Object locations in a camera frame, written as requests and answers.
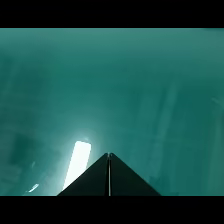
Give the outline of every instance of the green glass surface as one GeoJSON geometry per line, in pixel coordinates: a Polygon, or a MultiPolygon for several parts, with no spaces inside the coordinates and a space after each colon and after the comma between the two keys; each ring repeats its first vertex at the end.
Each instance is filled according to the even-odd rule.
{"type": "Polygon", "coordinates": [[[88,167],[113,152],[162,195],[224,195],[223,40],[0,29],[0,195],[57,195],[76,141],[88,167]]]}

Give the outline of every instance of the teal background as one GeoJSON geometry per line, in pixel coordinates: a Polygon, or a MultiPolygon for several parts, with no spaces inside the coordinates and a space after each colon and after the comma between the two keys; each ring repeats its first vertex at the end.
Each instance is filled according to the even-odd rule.
{"type": "Polygon", "coordinates": [[[162,195],[224,195],[223,40],[0,29],[0,195],[57,195],[76,141],[88,166],[113,152],[162,195]]]}

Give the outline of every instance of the water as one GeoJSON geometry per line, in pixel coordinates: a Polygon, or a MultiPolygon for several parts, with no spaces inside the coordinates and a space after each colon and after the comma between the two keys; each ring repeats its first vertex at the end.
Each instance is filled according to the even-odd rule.
{"type": "Polygon", "coordinates": [[[0,29],[0,195],[57,195],[76,141],[88,167],[113,152],[162,195],[224,195],[223,39],[0,29]]]}

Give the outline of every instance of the bright white rectangular light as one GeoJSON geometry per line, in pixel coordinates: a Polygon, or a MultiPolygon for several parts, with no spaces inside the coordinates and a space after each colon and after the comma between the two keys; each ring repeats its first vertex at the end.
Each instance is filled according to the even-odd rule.
{"type": "Polygon", "coordinates": [[[75,143],[63,190],[86,170],[90,151],[91,144],[80,141],[75,143]]]}

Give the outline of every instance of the black triangle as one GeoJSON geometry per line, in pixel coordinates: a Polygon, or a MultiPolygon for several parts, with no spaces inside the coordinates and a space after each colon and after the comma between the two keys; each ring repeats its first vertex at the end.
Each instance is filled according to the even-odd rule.
{"type": "Polygon", "coordinates": [[[108,154],[104,154],[58,196],[104,196],[108,154]]]}
{"type": "Polygon", "coordinates": [[[113,153],[110,154],[111,196],[160,196],[113,153]]]}

